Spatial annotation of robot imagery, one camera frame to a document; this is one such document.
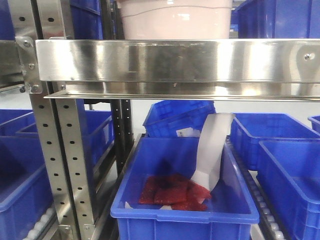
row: white label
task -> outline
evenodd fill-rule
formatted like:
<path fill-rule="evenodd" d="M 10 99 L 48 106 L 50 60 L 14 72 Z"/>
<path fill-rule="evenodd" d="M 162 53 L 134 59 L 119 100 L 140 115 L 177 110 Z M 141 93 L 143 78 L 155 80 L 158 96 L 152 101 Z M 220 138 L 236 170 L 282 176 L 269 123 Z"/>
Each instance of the white label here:
<path fill-rule="evenodd" d="M 179 129 L 176 131 L 176 135 L 178 137 L 195 137 L 199 138 L 201 132 L 197 129 L 193 129 L 192 127 Z"/>
<path fill-rule="evenodd" d="M 105 144 L 109 142 L 109 124 L 103 128 Z"/>

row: reflective metal surface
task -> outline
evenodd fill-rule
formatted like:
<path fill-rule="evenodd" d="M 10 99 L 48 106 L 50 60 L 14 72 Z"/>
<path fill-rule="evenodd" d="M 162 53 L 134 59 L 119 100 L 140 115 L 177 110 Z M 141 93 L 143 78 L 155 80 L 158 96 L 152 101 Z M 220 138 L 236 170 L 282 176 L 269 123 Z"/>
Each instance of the reflective metal surface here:
<path fill-rule="evenodd" d="M 0 76 L 19 73 L 21 67 L 16 43 L 0 40 Z"/>
<path fill-rule="evenodd" d="M 320 83 L 67 82 L 46 98 L 320 101 Z"/>
<path fill-rule="evenodd" d="M 8 0 L 16 37 L 42 39 L 36 0 Z"/>
<path fill-rule="evenodd" d="M 56 106 L 80 235 L 87 240 L 95 229 L 98 206 L 84 101 L 57 99 Z"/>
<path fill-rule="evenodd" d="M 75 206 L 69 180 L 69 171 L 60 124 L 54 100 L 44 99 L 50 93 L 50 83 L 42 82 L 41 94 L 30 94 L 37 131 L 48 173 L 57 219 L 60 225 L 69 226 L 73 240 L 79 240 L 79 230 L 75 218 Z"/>
<path fill-rule="evenodd" d="M 320 82 L 318 39 L 39 40 L 36 46 L 42 81 Z"/>
<path fill-rule="evenodd" d="M 36 0 L 44 39 L 74 39 L 74 26 L 69 0 Z"/>
<path fill-rule="evenodd" d="M 18 88 L 22 82 L 16 43 L 0 40 L 0 92 Z"/>

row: white paper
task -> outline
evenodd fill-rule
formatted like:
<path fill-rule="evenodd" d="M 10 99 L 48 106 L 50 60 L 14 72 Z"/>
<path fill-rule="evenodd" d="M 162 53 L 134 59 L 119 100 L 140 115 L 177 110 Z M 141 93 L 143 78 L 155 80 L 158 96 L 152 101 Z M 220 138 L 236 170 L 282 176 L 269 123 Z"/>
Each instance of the white paper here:
<path fill-rule="evenodd" d="M 220 179 L 221 155 L 234 119 L 232 113 L 209 114 L 200 135 L 196 170 L 191 178 L 210 192 Z"/>
<path fill-rule="evenodd" d="M 201 132 L 198 129 L 193 129 L 192 127 L 187 127 L 183 129 L 176 130 L 176 135 L 178 137 L 195 137 L 199 138 Z"/>

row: white plastic bucket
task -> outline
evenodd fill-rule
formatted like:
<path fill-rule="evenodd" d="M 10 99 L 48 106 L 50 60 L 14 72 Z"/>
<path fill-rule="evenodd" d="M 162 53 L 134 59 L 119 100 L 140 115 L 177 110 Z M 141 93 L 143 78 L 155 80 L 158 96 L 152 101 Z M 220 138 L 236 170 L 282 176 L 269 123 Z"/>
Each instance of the white plastic bucket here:
<path fill-rule="evenodd" d="M 128 40 L 228 39 L 232 0 L 118 0 Z"/>

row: stainless steel shelf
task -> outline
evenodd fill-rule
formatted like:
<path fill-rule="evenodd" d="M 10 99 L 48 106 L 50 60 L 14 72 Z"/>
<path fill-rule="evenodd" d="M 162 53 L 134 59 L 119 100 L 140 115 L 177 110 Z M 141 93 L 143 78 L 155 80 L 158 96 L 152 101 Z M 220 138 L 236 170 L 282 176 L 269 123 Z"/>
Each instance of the stainless steel shelf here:
<path fill-rule="evenodd" d="M 38 40 L 49 98 L 320 100 L 319 39 Z"/>

